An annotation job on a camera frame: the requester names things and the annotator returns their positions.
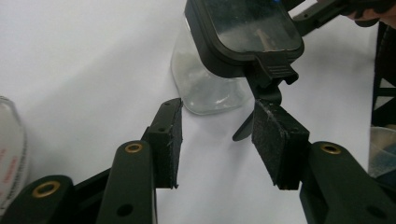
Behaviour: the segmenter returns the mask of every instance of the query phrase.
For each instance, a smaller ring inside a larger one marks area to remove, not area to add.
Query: brass insert
[[[320,149],[333,155],[337,155],[341,153],[341,149],[336,145],[323,144],[320,146]]]
[[[142,150],[142,148],[143,148],[142,145],[137,144],[137,143],[133,143],[133,144],[128,145],[125,148],[125,151],[128,152],[128,153],[136,153],[136,152]]]
[[[35,198],[44,198],[56,192],[56,190],[58,190],[60,186],[61,183],[59,183],[58,181],[51,180],[46,183],[40,184],[38,187],[36,187],[33,190],[32,195]]]

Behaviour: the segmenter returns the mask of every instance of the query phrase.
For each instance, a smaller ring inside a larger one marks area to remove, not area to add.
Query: label
[[[27,177],[26,137],[14,104],[0,96],[0,217]]]

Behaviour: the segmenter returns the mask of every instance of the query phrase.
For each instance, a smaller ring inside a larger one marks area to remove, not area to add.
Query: white table
[[[15,102],[31,152],[29,182],[79,183],[138,140],[160,104],[177,98],[169,70],[185,0],[0,3],[0,94]],[[339,17],[304,38],[281,85],[283,106],[310,141],[346,147],[367,166],[376,28]],[[232,135],[253,101],[232,112],[183,111],[178,189],[159,189],[162,224],[305,223],[298,191],[279,191],[250,139]]]

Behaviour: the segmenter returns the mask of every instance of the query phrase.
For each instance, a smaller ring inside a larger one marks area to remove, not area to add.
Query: mounting hole
[[[374,217],[378,217],[378,218],[381,218],[381,219],[387,219],[387,217],[388,217],[387,214],[384,211],[382,211],[380,208],[378,208],[376,206],[369,205],[369,206],[367,206],[366,209]]]
[[[61,183],[59,183],[58,181],[51,180],[37,186],[33,190],[32,195],[35,198],[44,198],[56,192],[56,190],[58,190],[60,186]]]
[[[142,145],[137,144],[137,143],[133,143],[133,144],[128,145],[125,148],[125,151],[128,152],[128,153],[136,153],[136,152],[142,150],[142,148],[143,148]]]
[[[134,207],[131,204],[125,204],[117,209],[117,215],[119,217],[126,217],[129,216],[134,211]]]
[[[334,155],[341,153],[341,149],[334,145],[322,145],[322,146],[320,146],[320,148],[323,151],[330,153],[330,154],[334,154]]]

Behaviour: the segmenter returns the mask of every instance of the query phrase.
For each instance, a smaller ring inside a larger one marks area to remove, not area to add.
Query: clear glass jar
[[[206,69],[195,47],[187,20],[182,24],[171,68],[184,106],[195,114],[229,111],[252,97],[244,77],[218,77]]]

